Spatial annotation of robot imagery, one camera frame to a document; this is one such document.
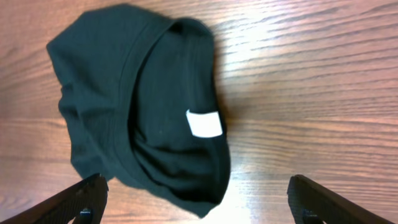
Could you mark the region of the black t-shirt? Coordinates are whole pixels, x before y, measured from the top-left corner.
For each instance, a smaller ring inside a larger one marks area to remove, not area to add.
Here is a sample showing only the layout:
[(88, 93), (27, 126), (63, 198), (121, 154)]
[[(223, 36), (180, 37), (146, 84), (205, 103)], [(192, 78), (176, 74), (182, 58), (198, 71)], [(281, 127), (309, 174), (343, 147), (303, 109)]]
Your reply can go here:
[(203, 218), (231, 159), (201, 21), (129, 4), (84, 12), (47, 44), (58, 104), (83, 178), (102, 174)]

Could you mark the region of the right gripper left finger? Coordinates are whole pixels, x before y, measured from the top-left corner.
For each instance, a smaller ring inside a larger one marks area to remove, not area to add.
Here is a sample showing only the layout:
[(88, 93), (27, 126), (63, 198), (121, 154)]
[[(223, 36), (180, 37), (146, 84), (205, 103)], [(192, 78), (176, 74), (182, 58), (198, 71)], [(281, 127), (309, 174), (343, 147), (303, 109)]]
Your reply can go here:
[(100, 224), (108, 185), (94, 174), (1, 224)]

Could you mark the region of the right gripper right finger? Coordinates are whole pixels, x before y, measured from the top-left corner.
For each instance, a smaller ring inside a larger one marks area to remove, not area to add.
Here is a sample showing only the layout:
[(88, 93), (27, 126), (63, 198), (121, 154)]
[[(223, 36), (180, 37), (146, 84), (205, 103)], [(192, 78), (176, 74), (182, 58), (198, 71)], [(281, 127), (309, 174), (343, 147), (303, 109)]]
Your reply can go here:
[(287, 195), (295, 224), (392, 224), (304, 175), (290, 178)]

